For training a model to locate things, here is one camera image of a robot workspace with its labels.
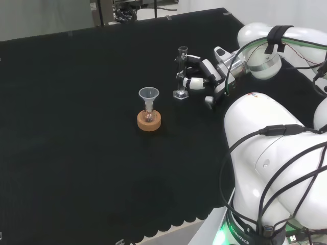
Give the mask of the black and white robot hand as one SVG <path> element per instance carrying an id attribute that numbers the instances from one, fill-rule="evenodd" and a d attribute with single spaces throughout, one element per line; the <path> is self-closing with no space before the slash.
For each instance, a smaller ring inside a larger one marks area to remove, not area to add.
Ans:
<path id="1" fill-rule="evenodd" d="M 217 89 L 225 81 L 225 73 L 220 68 L 215 68 L 208 59 L 188 54 L 187 46 L 179 47 L 175 62 L 177 89 L 173 91 L 173 97 L 183 100 L 189 97 L 189 90 L 209 87 L 214 90 L 214 95 L 207 96 L 205 103 L 214 110 L 221 96 Z"/>

